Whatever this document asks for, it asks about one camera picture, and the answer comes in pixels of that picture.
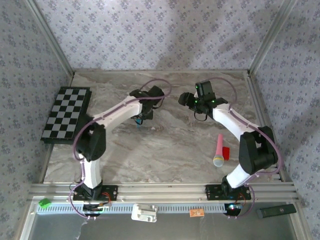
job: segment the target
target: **wall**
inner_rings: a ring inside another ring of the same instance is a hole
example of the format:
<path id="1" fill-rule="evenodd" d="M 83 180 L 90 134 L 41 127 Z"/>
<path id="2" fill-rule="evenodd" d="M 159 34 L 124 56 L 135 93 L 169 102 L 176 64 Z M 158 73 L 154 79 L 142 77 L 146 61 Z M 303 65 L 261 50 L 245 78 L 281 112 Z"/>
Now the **wall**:
<path id="1" fill-rule="evenodd" d="M 248 69 L 283 0 L 37 0 L 71 66 Z"/>
<path id="2" fill-rule="evenodd" d="M 68 76 L 22 0 L 0 2 L 0 239 L 12 239 L 47 146 L 41 133 Z"/>
<path id="3" fill-rule="evenodd" d="M 256 78 L 286 170 L 320 239 L 320 2 L 299 0 Z"/>

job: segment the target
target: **green cube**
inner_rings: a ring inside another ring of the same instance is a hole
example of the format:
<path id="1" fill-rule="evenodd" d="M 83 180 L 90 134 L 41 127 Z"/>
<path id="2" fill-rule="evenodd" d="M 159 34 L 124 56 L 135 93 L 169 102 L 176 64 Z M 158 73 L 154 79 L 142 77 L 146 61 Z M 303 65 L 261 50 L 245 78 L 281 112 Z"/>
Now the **green cube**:
<path id="1" fill-rule="evenodd" d="M 39 201 L 39 206 L 43 209 L 46 209 L 51 205 L 51 201 L 48 198 L 44 198 Z"/>

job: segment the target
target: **marble surface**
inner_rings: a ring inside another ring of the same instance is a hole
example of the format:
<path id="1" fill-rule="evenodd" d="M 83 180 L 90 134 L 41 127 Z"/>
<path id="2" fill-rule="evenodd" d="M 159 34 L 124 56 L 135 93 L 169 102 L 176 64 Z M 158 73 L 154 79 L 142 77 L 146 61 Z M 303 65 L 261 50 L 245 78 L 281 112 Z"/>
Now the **marble surface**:
<path id="1" fill-rule="evenodd" d="M 194 113 L 178 104 L 181 93 L 195 92 L 195 83 L 210 77 L 230 80 L 238 94 L 234 109 L 251 122 L 256 121 L 254 106 L 241 71 L 222 72 L 77 72 L 72 86 L 90 87 L 92 96 L 88 114 L 95 115 L 122 101 L 134 89 L 152 78 L 163 78 L 172 84 L 172 93 L 153 120 L 137 127 L 129 119 L 107 134 L 107 148 L 101 157 L 101 175 L 105 183 L 135 182 L 220 182 L 238 164 L 239 142 L 220 123 L 208 119 L 197 121 Z M 168 91 L 162 82 L 151 83 Z M 231 102 L 234 94 L 221 80 L 212 82 L 217 97 Z M 230 148 L 230 160 L 217 168 L 213 156 L 218 134 L 224 135 L 224 146 Z M 75 182 L 81 177 L 80 164 L 72 158 L 70 145 L 54 146 L 45 182 Z"/>

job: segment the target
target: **pink microphone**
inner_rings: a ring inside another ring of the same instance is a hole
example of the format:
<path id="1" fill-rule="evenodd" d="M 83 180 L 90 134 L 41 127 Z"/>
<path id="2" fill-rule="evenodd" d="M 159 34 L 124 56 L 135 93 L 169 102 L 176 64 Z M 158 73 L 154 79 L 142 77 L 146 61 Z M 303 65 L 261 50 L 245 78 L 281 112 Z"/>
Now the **pink microphone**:
<path id="1" fill-rule="evenodd" d="M 222 152 L 222 148 L 223 148 L 223 141 L 224 141 L 224 136 L 222 134 L 218 135 L 218 142 L 216 144 L 216 151 L 215 151 L 215 156 L 213 158 L 213 164 L 216 167 L 222 167 L 222 165 L 224 164 L 224 156 L 223 156 L 223 152 Z"/>

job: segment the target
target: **black and white checkerboard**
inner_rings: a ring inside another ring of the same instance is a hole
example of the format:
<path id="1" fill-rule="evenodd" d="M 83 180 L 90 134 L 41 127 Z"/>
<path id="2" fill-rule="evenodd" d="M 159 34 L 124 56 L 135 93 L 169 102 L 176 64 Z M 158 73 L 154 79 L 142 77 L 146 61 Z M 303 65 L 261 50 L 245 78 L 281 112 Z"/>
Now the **black and white checkerboard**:
<path id="1" fill-rule="evenodd" d="M 48 144 L 72 144 L 79 132 L 78 118 L 87 112 L 90 96 L 89 87 L 61 87 L 41 140 Z"/>

